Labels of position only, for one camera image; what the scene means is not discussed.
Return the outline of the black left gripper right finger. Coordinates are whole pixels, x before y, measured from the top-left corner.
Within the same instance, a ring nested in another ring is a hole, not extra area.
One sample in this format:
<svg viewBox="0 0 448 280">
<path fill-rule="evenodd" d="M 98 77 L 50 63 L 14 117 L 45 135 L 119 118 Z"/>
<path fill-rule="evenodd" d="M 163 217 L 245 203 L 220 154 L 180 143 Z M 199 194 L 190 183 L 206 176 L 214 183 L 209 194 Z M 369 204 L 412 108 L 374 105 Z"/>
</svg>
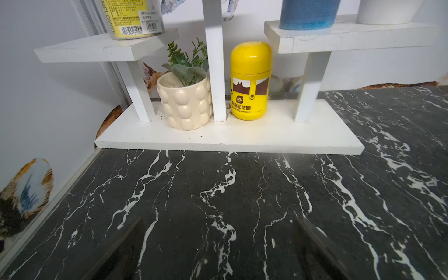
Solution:
<svg viewBox="0 0 448 280">
<path fill-rule="evenodd" d="M 352 278 L 342 249 L 304 217 L 295 218 L 294 246 L 305 280 Z"/>
</svg>

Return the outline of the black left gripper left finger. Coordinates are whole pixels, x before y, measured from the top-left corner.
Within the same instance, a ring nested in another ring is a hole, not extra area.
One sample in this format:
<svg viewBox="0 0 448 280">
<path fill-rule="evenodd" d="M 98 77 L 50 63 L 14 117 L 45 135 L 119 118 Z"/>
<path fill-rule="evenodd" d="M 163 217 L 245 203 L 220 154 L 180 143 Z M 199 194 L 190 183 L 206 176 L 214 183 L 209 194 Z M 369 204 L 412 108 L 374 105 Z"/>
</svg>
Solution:
<svg viewBox="0 0 448 280">
<path fill-rule="evenodd" d="M 144 238 L 144 222 L 137 217 L 98 247 L 84 264 L 83 280 L 132 280 Z"/>
</svg>

